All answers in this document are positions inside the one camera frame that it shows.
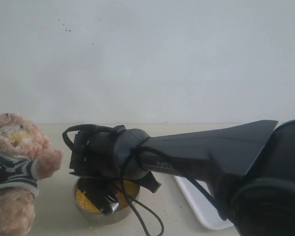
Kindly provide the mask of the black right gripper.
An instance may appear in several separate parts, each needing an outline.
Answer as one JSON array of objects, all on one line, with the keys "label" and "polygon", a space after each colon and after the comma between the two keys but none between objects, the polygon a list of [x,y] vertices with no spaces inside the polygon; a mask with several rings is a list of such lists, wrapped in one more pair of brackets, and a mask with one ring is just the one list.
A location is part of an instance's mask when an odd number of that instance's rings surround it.
[{"label": "black right gripper", "polygon": [[103,178],[117,177],[113,149],[125,130],[124,125],[74,125],[68,128],[69,132],[77,132],[73,141],[68,140],[70,174],[88,177],[78,180],[78,205],[82,209],[109,216],[119,207],[114,181]]}]

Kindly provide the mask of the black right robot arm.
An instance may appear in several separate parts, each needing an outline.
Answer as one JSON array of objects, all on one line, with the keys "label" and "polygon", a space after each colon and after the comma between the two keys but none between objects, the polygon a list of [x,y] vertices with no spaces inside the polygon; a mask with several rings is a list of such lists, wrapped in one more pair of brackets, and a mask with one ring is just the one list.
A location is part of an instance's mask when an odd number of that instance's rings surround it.
[{"label": "black right robot arm", "polygon": [[105,216],[119,206],[117,191],[132,206],[124,180],[156,192],[159,172],[186,178],[241,236],[295,236],[295,120],[159,137],[123,125],[79,124],[67,132],[71,174]]}]

